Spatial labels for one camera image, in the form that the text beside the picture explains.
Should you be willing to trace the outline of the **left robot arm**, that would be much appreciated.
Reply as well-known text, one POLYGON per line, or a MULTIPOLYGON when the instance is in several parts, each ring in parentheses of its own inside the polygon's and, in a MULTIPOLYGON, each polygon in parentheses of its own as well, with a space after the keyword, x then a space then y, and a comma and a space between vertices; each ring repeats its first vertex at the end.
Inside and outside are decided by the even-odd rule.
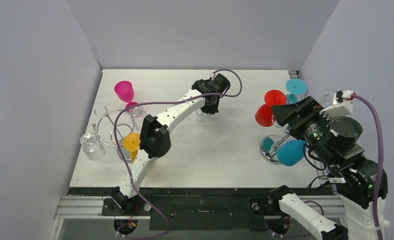
POLYGON ((170 150, 170 134, 175 127, 197 110, 209 115, 218 113, 220 99, 229 96, 230 87, 230 81, 216 70, 209 79, 195 81, 180 100, 168 102, 169 108, 163 112, 155 116, 148 114, 140 133, 133 132, 116 145, 125 148, 128 143, 132 144, 127 149, 132 162, 126 166, 127 177, 110 194, 114 208, 121 215, 130 214, 135 198, 142 197, 139 188, 153 163, 170 150))

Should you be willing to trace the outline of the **clear glass tumbler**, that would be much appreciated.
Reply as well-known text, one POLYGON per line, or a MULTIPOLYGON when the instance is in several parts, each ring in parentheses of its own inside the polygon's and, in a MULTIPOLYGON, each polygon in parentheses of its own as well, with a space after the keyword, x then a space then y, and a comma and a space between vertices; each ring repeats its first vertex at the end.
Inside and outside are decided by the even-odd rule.
POLYGON ((195 111, 195 113, 196 113, 197 121, 200 122, 200 123, 208 123, 208 122, 211 122, 213 120, 213 117, 212 117, 211 114, 205 113, 201 109, 197 109, 195 111))

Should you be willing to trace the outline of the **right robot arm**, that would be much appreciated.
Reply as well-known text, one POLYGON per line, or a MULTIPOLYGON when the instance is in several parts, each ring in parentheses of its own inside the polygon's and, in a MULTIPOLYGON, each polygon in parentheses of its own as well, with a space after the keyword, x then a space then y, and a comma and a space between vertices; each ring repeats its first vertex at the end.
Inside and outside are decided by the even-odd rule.
POLYGON ((327 170, 327 184, 335 186, 344 205, 345 225, 327 219, 313 210, 286 185, 271 190, 267 207, 274 214, 290 216, 318 240, 383 240, 390 223, 384 218, 388 179, 384 171, 384 140, 381 122, 368 104, 377 133, 378 160, 365 157, 357 144, 362 125, 350 117, 352 91, 337 91, 333 104, 322 107, 311 96, 286 105, 274 105, 273 115, 293 137, 276 152, 280 163, 293 166, 311 156, 327 170))

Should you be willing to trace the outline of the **red plastic wine glass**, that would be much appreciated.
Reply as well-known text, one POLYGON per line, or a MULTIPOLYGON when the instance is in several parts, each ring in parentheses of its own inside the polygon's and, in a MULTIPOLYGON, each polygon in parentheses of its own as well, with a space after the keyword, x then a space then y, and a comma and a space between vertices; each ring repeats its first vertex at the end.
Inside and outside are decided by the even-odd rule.
POLYGON ((272 117, 274 115, 272 106, 285 105, 286 103, 287 98, 282 91, 277 89, 269 90, 264 95, 264 104, 255 113, 256 122, 262 127, 272 126, 272 117))

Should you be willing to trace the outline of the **blue plastic wine glass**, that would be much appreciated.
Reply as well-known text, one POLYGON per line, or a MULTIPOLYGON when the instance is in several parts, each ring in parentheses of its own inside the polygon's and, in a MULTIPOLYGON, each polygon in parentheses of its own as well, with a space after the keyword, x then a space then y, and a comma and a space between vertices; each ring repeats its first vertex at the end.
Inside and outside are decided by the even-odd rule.
POLYGON ((276 156, 278 161, 288 167, 296 165, 304 157, 306 142, 302 140, 291 140, 281 145, 276 156))

